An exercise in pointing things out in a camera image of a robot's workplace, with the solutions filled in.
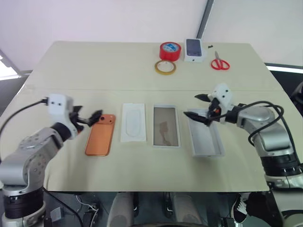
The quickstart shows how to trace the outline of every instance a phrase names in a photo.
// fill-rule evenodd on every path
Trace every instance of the wire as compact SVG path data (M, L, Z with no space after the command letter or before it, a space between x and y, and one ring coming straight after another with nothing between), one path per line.
M247 104L243 107L240 107L239 109L232 110L232 112L237 113L239 111L245 110L245 109L247 109L249 107L252 107L253 105L257 105L257 104L268 104L269 106L274 106L271 102L268 102L268 101L257 101L257 102L254 102L254 103ZM210 118L208 118L208 120L211 120L211 121L218 120L220 118L226 117L229 114L230 113L223 114L223 115L220 115L220 116L210 117Z
M276 119L274 119L273 121L271 121L270 123L268 123L267 125L265 125L265 126L259 128L259 129L255 130L255 131L253 131L253 132L249 135L249 137L248 137L249 143L250 143L251 145L254 146L254 143L251 141L251 138L252 138L256 133L260 132L261 130L263 130L263 129L265 129L265 128L271 126L271 125L273 125L274 123L276 123L277 121L279 121L279 120L281 119L281 121L283 122L283 125L284 125L284 127L285 127L285 129L286 129L286 131L287 131L289 140L290 140L290 142L291 142L291 144L292 144L292 146L293 146L294 155L295 155L296 159L299 161L300 159L299 159L298 154L297 154L296 149L295 149L294 139L293 139L293 136L292 136L292 134L291 134L291 132L290 132L290 129L289 129L289 127L288 127L288 125L287 125L287 123L286 123L284 117L283 117L284 109L283 109L281 106L279 106L279 105L274 105L274 104L272 104L272 103L269 102L269 101L257 101L257 102L254 102L254 103L250 103L250 104L248 104L248 105L246 105L246 106L243 106L243 107L241 107L241 108L239 108L239 109L233 110L232 112L237 113L237 112L239 112L239 111L245 110L245 109L247 109L247 108L249 108L249 107L252 107L252 106L254 106L254 105L257 105L257 104L267 104L266 107L273 107L274 110L278 113L278 117L277 117ZM222 117L226 117L226 116L229 115L229 114L230 114L230 113L223 114L223 115L220 115L220 116L210 117L210 118L208 118L208 119L211 120L211 121L213 121L213 120L218 120L218 119L220 119L220 118L222 118Z
M98 209L95 209L95 208L94 208L92 205L90 205L90 204L86 204L86 203L80 202L80 200L78 199L78 196L77 196L77 195L76 195L76 199L77 199L77 201L78 201L79 203L81 203L82 205L85 205L85 206L90 207L93 211L98 210Z
M92 227L92 226L93 226L94 219L95 219L95 217L96 217L98 211L99 211L99 209L97 209L97 210L95 211L94 216L93 216L93 218L91 219L91 223L90 223L90 226L89 226L89 227Z
M45 98L45 99L42 99L42 100L40 100L40 101L38 101L38 102L35 102L35 103L32 103L32 104L30 104L30 105L27 105L27 106L25 106L25 107L23 107L23 108L21 108L21 109L19 109L18 111L16 111L16 112L14 112L4 123L3 123L3 125L2 125L2 127L1 127L1 129L0 129L0 138L1 138L1 134L2 134L2 132L3 132L3 130L4 130L4 128L5 128L5 126L7 125L7 123L14 117L14 116L16 116L18 113L20 113L21 111L24 111L24 110L26 110L26 109L28 109L28 108L30 108L30 107L32 107L32 106L35 106L35 105L38 105L38 104L40 104L40 103L46 103L47 104L47 98Z
M45 189L43 187L43 191L48 194L49 196L51 196L52 198L54 198L57 202L59 202L60 204L62 204L64 207L66 207L67 209L69 209L74 215L76 215L77 219L79 220L79 223L81 225L81 227L84 227L83 222L79 216L79 214L74 211L72 208L70 208L68 205L66 205L64 202L62 202L60 199L58 199L57 197L55 197L54 195L52 195L47 189Z
M82 210L82 204L80 204L80 207L76 210L76 212L79 213L81 210ZM71 213L68 213L66 211L64 213L67 214L67 215L75 216L75 214L71 214Z
M273 121L271 121L270 123L268 123L267 125L253 131L250 136L248 136L248 142L254 146L254 143L252 142L251 138L256 135L258 132L264 130L265 128L268 128L269 126L273 125L274 123L276 123L277 121L279 121L282 117L283 117L283 114L284 114L284 109L279 106L279 105L268 105L270 107L273 107L275 109L275 111L278 113L278 117L276 119L274 119Z

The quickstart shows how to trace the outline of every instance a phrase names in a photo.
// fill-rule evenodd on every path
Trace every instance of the orange phone case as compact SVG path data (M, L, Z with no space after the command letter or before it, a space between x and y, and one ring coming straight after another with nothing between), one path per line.
M109 154L116 117L103 114L99 122L93 125L86 144L85 154L88 156L106 156Z

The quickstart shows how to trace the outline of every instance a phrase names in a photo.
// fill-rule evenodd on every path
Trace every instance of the black cable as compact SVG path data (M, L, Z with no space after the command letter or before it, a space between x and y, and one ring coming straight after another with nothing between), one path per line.
M82 210L82 203L80 203L80 208L78 208L77 210L76 210L76 212L79 214L79 212ZM67 211L64 211L64 213L66 214L66 215L72 215L72 216L75 216L75 214L71 214L71 213L68 213Z
M19 109L18 111L16 111L16 112L14 112L4 123L3 123L3 125L2 125L2 127L1 127L1 129L0 129L0 138L1 138L1 134L2 134L2 132L3 132L3 130L4 130L4 128L5 128L5 126L7 125L7 123L14 117L14 116L16 116L18 113L20 113L21 111L24 111L24 110L26 110L26 109L28 109L28 108L30 108L30 107L32 107L32 106L35 106L35 105L38 105L38 104L40 104L40 103L46 103L47 104L47 98L45 98L45 99L42 99L42 100L40 100L40 101L38 101L38 102L35 102L35 103L33 103L33 104L31 104L31 105L27 105L27 106L25 106L25 107L23 107L23 108L21 108L21 109Z
M296 149L295 149L294 139L293 139L292 133L290 132L290 129L289 129L288 124L286 123L284 117L282 117L281 120L282 120L282 122L283 122L283 125L284 125L284 127L285 127L287 133L288 133L288 137L289 137L289 139L290 139L290 142L291 142L291 144L292 144L292 146L293 146L294 155L295 155L296 159L299 161L300 159L299 159L298 154L297 154L297 151L296 151Z
M271 102L268 102L268 101L257 101L257 102L254 102L254 103L247 104L247 105L245 105L243 107L240 107L239 109L232 110L232 112L236 113L236 112L245 110L245 109L247 109L249 107L252 107L253 105L257 105L257 104L268 104L269 106L274 106ZM220 116L210 117L210 118L208 118L208 120L214 121L214 120L220 119L222 117L226 117L229 114L230 113L223 114L223 115L220 115Z
M271 121L270 123L266 124L265 126L253 131L250 136L248 136L248 142L254 146L254 143L252 142L251 138L256 135L258 132L264 130L265 128L268 128L269 126L273 125L274 123L276 123L277 121L279 121L282 117L283 117L283 114L284 114L284 109L279 106L279 105L268 105L270 107L273 107L275 109L275 111L278 113L278 117L275 118L273 121Z
M58 203L62 204L64 207L66 207L67 209L69 209L76 217L77 219L79 220L79 223L81 225L81 227L84 227L83 225L83 222L82 222L82 219L80 218L79 214L74 211L72 208L70 208L68 205L66 205L64 202L62 202L60 199L58 199L57 197L55 197L54 195L52 195L47 189L45 189L43 187L43 191L48 194L49 196L53 197Z

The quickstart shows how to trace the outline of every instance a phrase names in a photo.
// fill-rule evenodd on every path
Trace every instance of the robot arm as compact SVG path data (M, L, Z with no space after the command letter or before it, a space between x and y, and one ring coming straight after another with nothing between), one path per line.
M0 165L0 180L4 184L4 227L32 226L41 222L45 215L43 183L47 164L67 139L75 138L83 130L78 122L92 126L102 115L100 110L89 119L79 118L81 106L73 106L72 98L64 95L52 94L47 103L54 125L22 140L17 150Z
M284 227L302 224L302 164L287 128L277 123L274 113L266 106L233 105L232 94L226 84L217 85L212 94L195 97L210 103L207 117L193 112L184 112L185 115L205 125L210 125L212 121L229 122L247 131L261 159L265 180L270 188L268 194L273 195L270 201L274 200L276 204L270 207L272 215L279 213ZM298 212L284 218L282 212L289 211Z
M210 95L200 94L195 97L210 102L207 117L197 116L192 112L185 112L185 115L206 125L212 121L229 122L252 134L275 120L274 113L265 106L233 105L232 93L226 84L217 85ZM255 133L252 141L270 188L303 189L300 160L283 126L274 122Z

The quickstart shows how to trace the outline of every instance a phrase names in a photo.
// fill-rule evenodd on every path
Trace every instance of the white wall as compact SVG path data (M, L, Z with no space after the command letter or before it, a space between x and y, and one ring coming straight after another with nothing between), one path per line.
M264 62L303 66L303 0L215 0L203 39L250 43Z
M32 69L56 40L182 42L206 0L0 0L0 49Z
M0 0L0 49L32 69L56 40L182 42L206 0ZM215 0L205 42L251 43L264 62L303 65L303 0Z

